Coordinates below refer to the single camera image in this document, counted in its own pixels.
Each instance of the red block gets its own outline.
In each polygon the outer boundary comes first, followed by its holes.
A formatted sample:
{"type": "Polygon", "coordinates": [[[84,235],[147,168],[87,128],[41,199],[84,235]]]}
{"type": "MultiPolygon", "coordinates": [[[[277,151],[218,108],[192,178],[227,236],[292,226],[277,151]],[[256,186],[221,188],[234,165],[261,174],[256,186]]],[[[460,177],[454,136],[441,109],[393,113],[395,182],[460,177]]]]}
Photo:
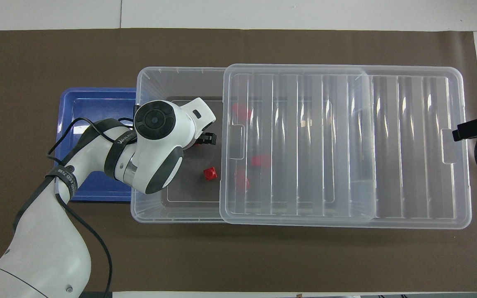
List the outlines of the red block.
{"type": "Polygon", "coordinates": [[[270,155],[257,155],[251,158],[252,166],[262,166],[269,167],[271,166],[271,156],[270,155]]]}
{"type": "Polygon", "coordinates": [[[212,166],[211,168],[206,168],[204,170],[204,176],[206,177],[207,181],[217,178],[214,166],[212,166]]]}
{"type": "Polygon", "coordinates": [[[250,120],[251,110],[248,110],[246,105],[235,103],[231,106],[231,110],[241,123],[247,123],[250,120]]]}

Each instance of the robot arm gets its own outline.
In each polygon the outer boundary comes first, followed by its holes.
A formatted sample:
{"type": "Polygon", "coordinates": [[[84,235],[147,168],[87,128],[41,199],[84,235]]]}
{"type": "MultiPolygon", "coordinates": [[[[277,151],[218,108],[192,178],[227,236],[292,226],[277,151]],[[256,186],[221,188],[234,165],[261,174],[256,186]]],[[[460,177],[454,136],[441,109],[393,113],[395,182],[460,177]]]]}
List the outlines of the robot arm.
{"type": "Polygon", "coordinates": [[[135,114],[134,130],[115,119],[95,123],[113,143],[87,128],[19,212],[14,238],[0,258],[0,297],[77,298],[88,282],[91,258],[57,195],[67,203],[94,171],[146,194],[159,191],[174,178],[183,149],[215,120],[197,98],[182,107],[144,104],[135,114]]]}

